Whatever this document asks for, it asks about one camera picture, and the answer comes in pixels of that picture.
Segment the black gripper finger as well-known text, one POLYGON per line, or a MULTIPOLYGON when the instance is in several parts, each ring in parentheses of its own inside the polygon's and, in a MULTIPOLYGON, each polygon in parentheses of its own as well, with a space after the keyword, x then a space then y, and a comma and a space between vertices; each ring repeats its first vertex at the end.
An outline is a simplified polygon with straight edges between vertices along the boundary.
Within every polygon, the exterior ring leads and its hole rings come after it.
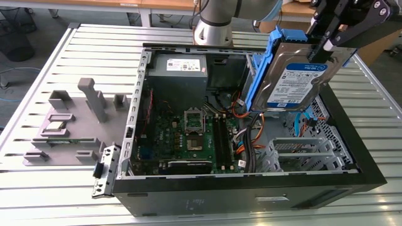
POLYGON ((358 49, 393 33, 392 0, 338 0, 325 35, 309 55, 310 62, 346 62, 358 49))
POLYGON ((334 11, 338 5, 337 0, 313 0, 312 7, 316 8, 314 16, 312 18, 312 26, 308 30, 309 35, 325 35, 332 20, 334 18, 334 11))

